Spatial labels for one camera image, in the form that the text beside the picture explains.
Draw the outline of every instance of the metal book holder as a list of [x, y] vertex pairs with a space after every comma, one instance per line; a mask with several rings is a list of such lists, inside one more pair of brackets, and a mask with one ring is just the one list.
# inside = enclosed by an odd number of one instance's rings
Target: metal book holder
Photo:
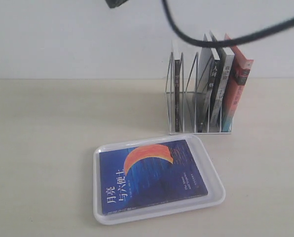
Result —
[[[208, 106], [207, 116], [204, 122], [204, 128], [202, 132], [198, 132], [198, 116], [197, 116], [197, 97], [200, 93], [196, 93], [195, 85], [200, 83], [198, 78], [198, 61], [199, 54], [196, 53], [191, 71], [187, 80], [184, 79], [184, 56], [181, 53], [180, 59], [180, 85], [179, 85], [179, 131], [176, 131], [175, 126], [175, 63], [173, 52], [170, 54], [167, 80], [166, 80], [166, 102], [168, 111], [168, 124], [169, 132], [171, 135], [180, 133], [192, 133], [192, 134], [230, 134], [232, 131], [232, 123], [228, 132], [221, 131], [221, 117], [222, 117], [222, 106], [220, 107], [220, 113], [218, 122], [212, 126], [210, 121], [210, 104]], [[193, 69], [195, 67], [195, 79], [191, 79]]]

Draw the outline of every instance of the book cover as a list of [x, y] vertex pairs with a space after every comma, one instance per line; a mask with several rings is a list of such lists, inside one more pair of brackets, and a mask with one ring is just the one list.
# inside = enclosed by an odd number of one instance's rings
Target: book cover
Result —
[[[230, 39], [229, 35], [225, 34], [225, 40], [228, 39]], [[253, 59], [247, 58], [239, 47], [233, 46], [231, 50], [234, 52], [235, 58], [223, 100], [222, 132], [229, 132], [232, 119], [254, 62]]]
[[[210, 34], [204, 34], [205, 41], [212, 41]], [[198, 82], [195, 85], [197, 132], [202, 132], [207, 118], [220, 57], [215, 48], [203, 48], [198, 64]]]
[[177, 42], [172, 42], [172, 52], [174, 60], [174, 88], [175, 88], [175, 131], [180, 131], [180, 65], [181, 59], [179, 56]]
[[186, 140], [100, 153], [102, 213], [205, 196]]
[[[217, 42], [219, 40], [223, 40], [216, 32], [210, 31], [210, 35], [212, 40]], [[217, 53], [220, 57], [220, 66], [218, 69], [217, 77], [214, 83], [213, 92], [211, 96], [211, 103], [210, 103], [210, 125], [216, 126], [222, 100], [224, 97], [226, 85], [228, 82], [231, 66], [234, 60], [235, 54], [229, 48], [217, 48]]]

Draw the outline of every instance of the orange crescent moon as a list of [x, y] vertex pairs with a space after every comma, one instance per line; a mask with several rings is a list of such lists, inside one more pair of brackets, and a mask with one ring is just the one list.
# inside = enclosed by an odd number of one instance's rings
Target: orange crescent moon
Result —
[[124, 162], [125, 175], [127, 175], [129, 169], [135, 163], [150, 157], [165, 159], [171, 164], [173, 164], [173, 157], [171, 156], [170, 150], [167, 146], [160, 145], [160, 144], [141, 146], [141, 147], [135, 148], [127, 155]]

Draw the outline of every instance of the white tray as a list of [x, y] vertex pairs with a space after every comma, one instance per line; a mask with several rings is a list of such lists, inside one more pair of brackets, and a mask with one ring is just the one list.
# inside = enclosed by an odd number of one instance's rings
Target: white tray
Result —
[[[131, 148], [143, 145], [151, 145], [162, 142], [185, 139], [189, 145], [195, 163], [203, 178], [208, 194], [203, 197], [179, 200], [165, 204], [159, 204], [116, 214], [103, 215], [101, 210], [101, 186], [99, 154], [101, 152]], [[152, 217], [159, 217], [184, 211], [190, 211], [210, 207], [222, 203], [225, 199], [225, 189], [207, 154], [202, 141], [192, 134], [171, 135], [146, 140], [129, 141], [109, 144], [99, 147], [93, 156], [93, 213], [98, 222], [105, 225], [113, 225], [131, 221], [137, 221]]]

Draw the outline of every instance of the black cable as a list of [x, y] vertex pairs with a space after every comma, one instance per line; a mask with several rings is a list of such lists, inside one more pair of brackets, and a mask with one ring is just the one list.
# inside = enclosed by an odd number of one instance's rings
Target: black cable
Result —
[[274, 35], [276, 33], [279, 33], [281, 31], [285, 31], [289, 28], [294, 27], [294, 17], [291, 18], [290, 20], [281, 22], [277, 25], [273, 25], [268, 28], [264, 28], [260, 31], [238, 37], [235, 39], [227, 39], [227, 40], [222, 40], [218, 42], [209, 42], [209, 41], [203, 41], [203, 40], [196, 40], [193, 39], [186, 34], [184, 34], [176, 25], [174, 22], [172, 15], [170, 13], [169, 7], [167, 0], [162, 0], [163, 8], [166, 13], [167, 20], [172, 28], [172, 30], [186, 43], [189, 43], [193, 46], [198, 46], [202, 48], [220, 48], [220, 47], [230, 47], [230, 46], [235, 46], [235, 45], [240, 45], [240, 44], [245, 44], [245, 43], [250, 43], [271, 35]]

